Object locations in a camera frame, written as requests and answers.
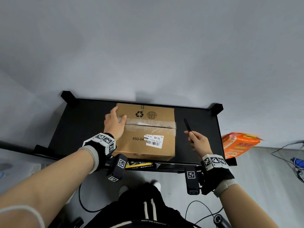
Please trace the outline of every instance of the brown cardboard box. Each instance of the brown cardboard box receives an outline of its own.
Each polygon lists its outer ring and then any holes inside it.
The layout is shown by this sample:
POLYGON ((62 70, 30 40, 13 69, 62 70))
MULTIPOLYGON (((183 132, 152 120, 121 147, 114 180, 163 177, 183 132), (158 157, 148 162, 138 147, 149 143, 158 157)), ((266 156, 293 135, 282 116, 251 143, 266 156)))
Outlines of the brown cardboard box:
POLYGON ((117 103, 117 106, 118 119, 127 115, 127 121, 122 137, 116 142, 117 149, 113 155, 122 153, 128 158, 162 161, 168 161, 175 156, 176 123, 173 108, 123 103, 117 103), (155 135, 163 141, 146 142, 145 135, 155 135))

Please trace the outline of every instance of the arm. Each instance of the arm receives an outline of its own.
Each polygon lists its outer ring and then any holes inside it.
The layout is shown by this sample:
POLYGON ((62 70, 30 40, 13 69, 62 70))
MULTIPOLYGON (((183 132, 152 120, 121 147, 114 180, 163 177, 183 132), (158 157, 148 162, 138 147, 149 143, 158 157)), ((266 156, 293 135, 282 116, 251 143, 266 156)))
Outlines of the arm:
MULTIPOLYGON (((117 107, 106 115, 104 133, 117 140, 121 137, 126 118, 118 123, 117 107)), ((46 227, 59 213, 70 196, 94 166, 92 155, 81 149, 26 178, 0 196, 0 209, 28 205, 42 216, 46 227)), ((36 217, 28 211, 14 210, 0 214, 1 227, 39 227, 36 217)))
MULTIPOLYGON (((195 131, 188 141, 200 158, 212 154, 208 138, 195 131)), ((279 228, 266 212, 238 185, 229 186, 219 197, 225 213, 234 228, 279 228)))

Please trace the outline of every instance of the person's left hand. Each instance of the person's left hand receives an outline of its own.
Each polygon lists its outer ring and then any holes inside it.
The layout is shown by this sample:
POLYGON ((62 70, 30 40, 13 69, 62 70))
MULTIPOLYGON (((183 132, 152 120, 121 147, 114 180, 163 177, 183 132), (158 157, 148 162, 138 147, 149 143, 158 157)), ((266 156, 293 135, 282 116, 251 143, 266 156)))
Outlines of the person's left hand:
POLYGON ((105 115, 105 128, 103 130, 104 133, 112 134, 115 140, 118 140, 123 135, 127 120, 127 115, 124 115, 120 122, 118 122, 116 116, 117 109, 118 107, 116 106, 111 110, 111 113, 105 115))

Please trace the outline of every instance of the wrist-mounted device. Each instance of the wrist-mounted device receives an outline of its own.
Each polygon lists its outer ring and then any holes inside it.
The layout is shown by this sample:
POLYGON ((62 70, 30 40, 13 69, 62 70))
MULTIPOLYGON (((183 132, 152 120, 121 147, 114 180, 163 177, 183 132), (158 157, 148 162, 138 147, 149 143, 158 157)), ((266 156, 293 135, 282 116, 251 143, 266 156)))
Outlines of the wrist-mounted device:
POLYGON ((93 173, 97 169, 105 168, 105 165, 107 165, 107 177, 115 182, 123 177, 128 160, 123 154, 117 154, 113 157, 112 153, 116 148, 116 140, 112 134, 99 133, 85 140, 83 146, 79 149, 86 149, 94 158, 94 167, 90 173, 93 173))
POLYGON ((219 197, 226 188, 237 183, 222 156, 206 154, 201 164, 201 166, 185 168, 188 194, 198 195, 201 190, 202 194, 207 195, 214 191, 214 194, 219 197))

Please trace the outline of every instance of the black table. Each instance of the black table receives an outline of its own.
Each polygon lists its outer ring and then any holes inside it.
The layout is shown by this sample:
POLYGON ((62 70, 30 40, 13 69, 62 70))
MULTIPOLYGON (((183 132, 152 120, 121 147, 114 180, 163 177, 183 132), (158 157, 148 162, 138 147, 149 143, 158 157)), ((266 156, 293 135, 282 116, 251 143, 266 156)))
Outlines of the black table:
MULTIPOLYGON (((170 161, 152 161, 161 164, 157 169, 142 168, 140 170, 183 172, 184 165, 200 165, 198 155, 192 151, 192 147, 188 142, 188 135, 184 134, 187 128, 183 118, 187 118, 192 130, 200 132, 208 138, 214 154, 219 154, 224 157, 217 120, 217 114, 222 111, 221 104, 215 104, 210 109, 203 109, 135 102, 77 99, 71 92, 67 91, 63 92, 62 97, 67 102, 67 106, 49 145, 49 150, 51 150, 54 157, 67 156, 77 151, 78 148, 82 146, 84 140, 103 132, 104 117, 118 102, 174 108, 177 127, 175 157, 170 161)), ((140 159, 140 161, 150 162, 151 160, 140 159)))

